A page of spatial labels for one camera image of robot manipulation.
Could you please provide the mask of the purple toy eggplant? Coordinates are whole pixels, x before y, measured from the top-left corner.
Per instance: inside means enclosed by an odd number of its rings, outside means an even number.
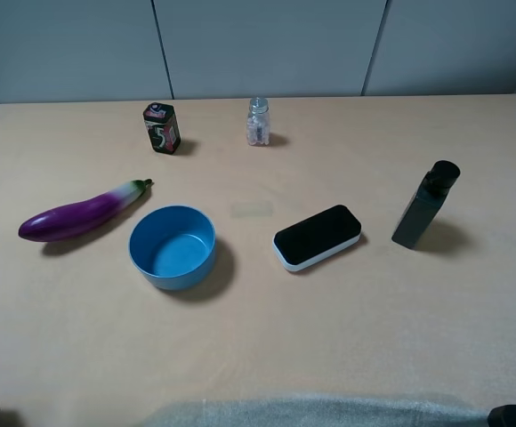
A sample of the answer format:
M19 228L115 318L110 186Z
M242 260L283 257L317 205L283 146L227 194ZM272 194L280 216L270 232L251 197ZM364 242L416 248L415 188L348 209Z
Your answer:
M81 236L122 213L152 185L151 179L133 180L99 196L54 207L23 222L18 236L43 243Z

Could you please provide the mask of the black and white eraser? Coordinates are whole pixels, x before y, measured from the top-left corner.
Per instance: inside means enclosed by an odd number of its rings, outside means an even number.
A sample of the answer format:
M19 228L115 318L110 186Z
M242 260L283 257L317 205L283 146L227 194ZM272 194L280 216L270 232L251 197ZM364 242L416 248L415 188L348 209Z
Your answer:
M298 272L354 246L361 233L349 208L335 205L278 231L272 244L284 268Z

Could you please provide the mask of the clear glass bottle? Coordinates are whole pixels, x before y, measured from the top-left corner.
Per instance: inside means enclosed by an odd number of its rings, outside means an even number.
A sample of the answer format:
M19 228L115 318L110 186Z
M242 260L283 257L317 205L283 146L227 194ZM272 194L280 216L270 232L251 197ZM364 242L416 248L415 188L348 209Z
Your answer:
M268 100L265 98L255 97L249 102L246 139L251 146L270 144L270 111Z

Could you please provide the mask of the blue plastic bowl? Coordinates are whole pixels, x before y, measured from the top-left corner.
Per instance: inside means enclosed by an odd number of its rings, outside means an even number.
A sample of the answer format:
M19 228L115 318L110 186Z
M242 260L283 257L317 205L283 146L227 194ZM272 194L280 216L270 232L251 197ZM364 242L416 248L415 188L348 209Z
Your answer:
M198 209L168 205L147 214L128 243L137 270L156 288L192 288L211 272L216 256L212 221Z

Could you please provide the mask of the black gum tin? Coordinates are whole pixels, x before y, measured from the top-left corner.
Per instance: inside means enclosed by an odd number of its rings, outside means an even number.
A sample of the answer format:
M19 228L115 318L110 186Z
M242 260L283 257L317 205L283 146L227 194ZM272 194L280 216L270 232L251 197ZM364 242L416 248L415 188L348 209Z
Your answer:
M158 153L172 155L181 144L174 107L160 102L151 102L142 115L151 147Z

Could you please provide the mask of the dark pump bottle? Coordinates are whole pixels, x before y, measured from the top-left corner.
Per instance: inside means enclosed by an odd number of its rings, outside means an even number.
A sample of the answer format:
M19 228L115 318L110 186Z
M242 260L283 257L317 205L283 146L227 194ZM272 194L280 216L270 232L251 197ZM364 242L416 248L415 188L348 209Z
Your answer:
M391 240L405 248L414 249L443 206L460 173L459 167L450 161L436 162L410 199Z

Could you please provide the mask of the grey cloth at bottom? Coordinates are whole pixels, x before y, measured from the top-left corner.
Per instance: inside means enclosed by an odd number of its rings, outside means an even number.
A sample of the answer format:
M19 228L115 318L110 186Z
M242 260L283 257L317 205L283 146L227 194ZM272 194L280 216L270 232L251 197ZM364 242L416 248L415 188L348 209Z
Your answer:
M298 394L163 406L141 426L487 426L488 412L410 395Z

